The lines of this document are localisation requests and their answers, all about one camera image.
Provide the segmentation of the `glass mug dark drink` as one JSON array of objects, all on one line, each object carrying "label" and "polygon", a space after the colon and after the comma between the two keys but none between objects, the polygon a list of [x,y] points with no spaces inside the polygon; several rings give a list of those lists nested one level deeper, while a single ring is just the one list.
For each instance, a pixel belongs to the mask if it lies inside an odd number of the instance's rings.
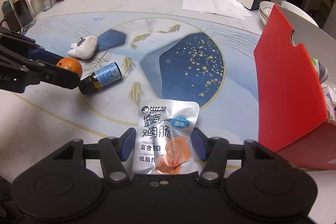
[{"label": "glass mug dark drink", "polygon": [[36,23],[27,0],[9,0],[21,30],[26,32]]}]

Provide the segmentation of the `orange tangerine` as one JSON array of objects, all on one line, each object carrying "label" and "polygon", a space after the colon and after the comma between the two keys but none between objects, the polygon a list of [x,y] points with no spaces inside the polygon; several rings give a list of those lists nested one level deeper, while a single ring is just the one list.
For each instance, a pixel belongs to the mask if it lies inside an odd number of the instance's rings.
[{"label": "orange tangerine", "polygon": [[82,65],[80,64],[79,61],[77,61],[72,57],[62,58],[61,60],[58,61],[56,66],[77,73],[80,78],[83,75]]}]

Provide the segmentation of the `white tooth plush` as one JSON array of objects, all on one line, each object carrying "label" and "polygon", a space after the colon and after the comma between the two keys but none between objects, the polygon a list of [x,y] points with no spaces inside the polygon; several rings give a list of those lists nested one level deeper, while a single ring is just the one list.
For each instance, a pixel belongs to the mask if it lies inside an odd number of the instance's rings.
[{"label": "white tooth plush", "polygon": [[97,42],[97,36],[81,38],[77,43],[71,44],[71,49],[67,52],[67,55],[77,59],[88,60],[96,52]]}]

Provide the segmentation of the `red cardboard box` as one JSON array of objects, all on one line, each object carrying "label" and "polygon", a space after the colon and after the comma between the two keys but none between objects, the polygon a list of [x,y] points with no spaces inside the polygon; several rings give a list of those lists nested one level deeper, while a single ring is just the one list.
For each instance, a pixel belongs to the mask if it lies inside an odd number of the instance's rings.
[{"label": "red cardboard box", "polygon": [[254,50],[259,142],[298,167],[334,170],[334,111],[327,109],[318,63],[294,44],[294,32],[274,6]]}]

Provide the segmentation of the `white paper napkin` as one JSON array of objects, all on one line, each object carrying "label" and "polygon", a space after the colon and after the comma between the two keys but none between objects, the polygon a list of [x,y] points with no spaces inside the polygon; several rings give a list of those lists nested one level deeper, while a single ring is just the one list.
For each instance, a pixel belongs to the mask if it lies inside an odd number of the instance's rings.
[{"label": "white paper napkin", "polygon": [[252,14],[236,0],[183,0],[182,10],[245,20]]}]

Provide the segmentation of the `white plate stack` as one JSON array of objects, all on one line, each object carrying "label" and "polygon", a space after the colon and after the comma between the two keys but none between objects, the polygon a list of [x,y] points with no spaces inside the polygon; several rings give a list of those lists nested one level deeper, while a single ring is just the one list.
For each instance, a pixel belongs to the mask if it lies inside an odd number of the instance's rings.
[{"label": "white plate stack", "polygon": [[261,19],[261,21],[264,25],[266,25],[274,5],[277,6],[276,3],[269,2],[269,1],[262,1],[260,3],[260,5],[259,5],[259,15],[260,15],[260,19]]}]

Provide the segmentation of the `small brown bottle blue label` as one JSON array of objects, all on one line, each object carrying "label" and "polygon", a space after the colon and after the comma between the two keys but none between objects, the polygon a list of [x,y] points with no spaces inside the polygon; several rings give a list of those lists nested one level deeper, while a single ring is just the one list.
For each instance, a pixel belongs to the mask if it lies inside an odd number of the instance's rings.
[{"label": "small brown bottle blue label", "polygon": [[93,71],[81,80],[79,90],[84,95],[93,94],[119,80],[122,80],[122,73],[117,63],[113,62]]}]

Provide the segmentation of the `chicken sausage white pouch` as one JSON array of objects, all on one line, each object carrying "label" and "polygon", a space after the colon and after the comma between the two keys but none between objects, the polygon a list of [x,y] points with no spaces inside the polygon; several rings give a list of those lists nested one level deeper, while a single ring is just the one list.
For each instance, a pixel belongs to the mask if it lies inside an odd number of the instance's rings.
[{"label": "chicken sausage white pouch", "polygon": [[196,102],[147,100],[138,109],[132,172],[188,174],[200,170],[191,134],[199,115]]}]

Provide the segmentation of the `white grey snack bag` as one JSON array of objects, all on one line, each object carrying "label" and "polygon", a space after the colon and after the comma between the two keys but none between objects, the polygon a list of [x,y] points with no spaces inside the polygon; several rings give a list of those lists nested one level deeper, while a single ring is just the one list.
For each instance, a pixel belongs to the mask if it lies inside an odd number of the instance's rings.
[{"label": "white grey snack bag", "polygon": [[311,63],[313,64],[319,82],[323,84],[329,78],[327,68],[324,65],[322,65],[322,63],[318,59],[311,58],[310,60]]}]

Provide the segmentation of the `clear plastic bag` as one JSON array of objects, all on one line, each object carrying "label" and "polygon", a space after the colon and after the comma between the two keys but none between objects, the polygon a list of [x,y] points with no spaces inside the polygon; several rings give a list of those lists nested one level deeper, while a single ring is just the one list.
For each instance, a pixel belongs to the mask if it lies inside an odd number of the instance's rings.
[{"label": "clear plastic bag", "polygon": [[321,84],[322,92],[325,97],[326,108],[329,114],[329,122],[335,124],[335,85],[332,83]]}]

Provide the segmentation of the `white bowl gold rim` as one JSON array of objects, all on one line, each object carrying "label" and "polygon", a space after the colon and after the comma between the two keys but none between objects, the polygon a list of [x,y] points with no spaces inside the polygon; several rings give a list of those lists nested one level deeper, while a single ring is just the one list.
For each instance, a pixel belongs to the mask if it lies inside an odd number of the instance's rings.
[{"label": "white bowl gold rim", "polygon": [[307,21],[309,21],[310,23],[312,23],[312,24],[314,24],[315,26],[318,27],[318,24],[314,21],[314,19],[311,16],[309,16],[305,11],[303,11],[302,9],[297,7],[296,5],[294,5],[290,2],[287,2],[287,1],[282,1],[281,6],[283,8],[286,8],[287,10],[301,16],[302,18],[306,19]]}]

